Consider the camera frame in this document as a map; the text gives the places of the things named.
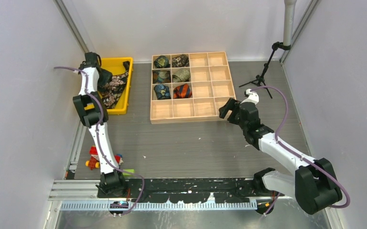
white wall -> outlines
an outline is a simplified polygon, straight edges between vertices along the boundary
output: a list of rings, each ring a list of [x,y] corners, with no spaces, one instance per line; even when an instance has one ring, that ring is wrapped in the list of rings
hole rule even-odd
[[[298,0],[294,29],[310,0]],[[86,43],[103,57],[226,51],[268,59],[283,41],[283,0],[65,0]],[[278,51],[279,58],[283,51]]]
[[[313,154],[352,197],[341,221],[367,228],[367,1],[321,1],[285,67]]]
[[[78,124],[83,60],[51,0],[0,1],[0,229],[42,228],[47,198]]]

yellow bin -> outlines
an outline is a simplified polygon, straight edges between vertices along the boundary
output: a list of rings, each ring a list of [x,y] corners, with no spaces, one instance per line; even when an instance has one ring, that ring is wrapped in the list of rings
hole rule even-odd
[[[133,58],[132,57],[120,57],[120,58],[102,58],[101,68],[112,72],[112,75],[123,74],[126,70],[123,66],[123,62],[130,61],[129,77],[127,78],[127,85],[124,89],[118,103],[114,109],[107,109],[110,115],[124,115],[127,112],[127,106],[129,105],[130,84],[132,82],[133,72]]]

red toy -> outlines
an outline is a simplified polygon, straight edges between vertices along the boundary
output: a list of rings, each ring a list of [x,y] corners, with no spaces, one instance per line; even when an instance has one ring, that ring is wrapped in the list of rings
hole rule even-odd
[[[90,155],[91,155],[91,158],[89,161],[86,161],[85,162],[85,166],[89,167],[90,170],[93,170],[94,168],[99,168],[100,164],[99,164],[99,156],[98,156],[98,152],[96,151],[96,147],[95,146],[92,146],[91,149],[90,149]],[[116,163],[118,163],[119,165],[121,163],[123,163],[123,160],[122,160],[122,155],[120,154],[117,154],[115,156],[115,160],[116,160]]]

wooden box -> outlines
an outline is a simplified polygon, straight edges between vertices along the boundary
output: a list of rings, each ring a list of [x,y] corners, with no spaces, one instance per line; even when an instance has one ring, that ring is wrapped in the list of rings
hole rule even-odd
[[[150,121],[152,124],[181,123],[223,120],[218,117],[218,109],[225,105],[229,98],[235,99],[233,81],[228,67],[225,52],[183,53],[189,57],[188,69],[191,76],[187,82],[163,83],[170,90],[171,99],[157,100],[153,81],[153,71],[170,71],[170,76],[180,68],[155,68],[151,71],[151,105]],[[166,54],[171,59],[181,54]],[[154,55],[153,62],[161,55]],[[173,90],[187,83],[192,90],[191,98],[174,99]]]

tripod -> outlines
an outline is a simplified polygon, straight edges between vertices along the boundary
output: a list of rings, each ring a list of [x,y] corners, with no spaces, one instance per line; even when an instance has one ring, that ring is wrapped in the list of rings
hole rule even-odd
[[[256,85],[256,86],[258,86],[258,87],[262,86],[262,85],[261,85],[261,83],[263,83],[263,85],[264,85],[264,86],[266,86],[264,76],[265,76],[265,73],[268,71],[269,63],[270,63],[270,62],[271,62],[271,60],[272,60],[273,54],[276,52],[276,50],[277,50],[278,48],[283,49],[283,50],[290,50],[290,47],[291,47],[291,45],[284,46],[282,42],[276,42],[276,43],[274,43],[274,44],[272,45],[272,54],[271,54],[271,56],[269,57],[268,62],[267,62],[267,63],[264,63],[264,70],[262,71],[262,74],[261,74],[261,75],[257,75],[257,76],[255,77],[255,79],[254,79],[254,80],[249,81],[249,82],[247,82],[247,83],[245,83],[245,84],[243,84],[243,85],[240,85],[239,87],[245,86],[245,85],[250,84],[250,83],[252,83],[253,85]],[[267,89],[267,88],[265,88],[265,89],[266,89],[266,91],[268,92],[268,94],[269,94],[269,96],[271,97],[271,99],[273,99],[273,97],[272,97],[272,95],[271,95],[271,93],[270,93],[269,89]]]

